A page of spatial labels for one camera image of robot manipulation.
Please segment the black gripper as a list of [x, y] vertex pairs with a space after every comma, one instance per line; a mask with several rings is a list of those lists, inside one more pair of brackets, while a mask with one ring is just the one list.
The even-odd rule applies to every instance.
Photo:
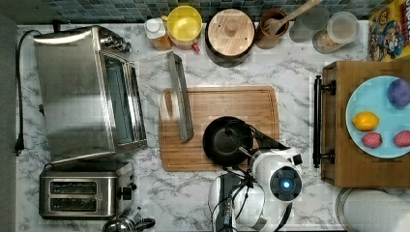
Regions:
[[235, 146], [235, 150], [239, 151], [246, 156], [251, 158], [251, 154], [249, 153], [252, 151], [252, 148], [247, 149], [243, 146], [242, 142], [240, 141], [241, 137], [237, 136], [239, 141], [234, 139], [233, 129], [244, 129], [245, 131], [250, 132], [250, 138], [255, 139], [258, 144], [259, 150], [271, 150], [277, 149], [280, 151], [288, 150], [288, 147], [281, 144], [280, 142], [274, 140], [274, 138], [268, 136], [267, 134], [263, 133], [262, 131], [258, 130], [256, 127], [247, 124], [245, 121], [242, 120], [230, 120], [225, 125], [225, 134], [231, 139]]

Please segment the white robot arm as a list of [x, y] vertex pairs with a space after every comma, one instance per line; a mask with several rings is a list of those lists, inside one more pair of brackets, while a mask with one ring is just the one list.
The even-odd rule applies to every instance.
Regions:
[[213, 232], [278, 232], [302, 191], [301, 155], [235, 117], [220, 117], [205, 130], [205, 155], [224, 173], [211, 184]]

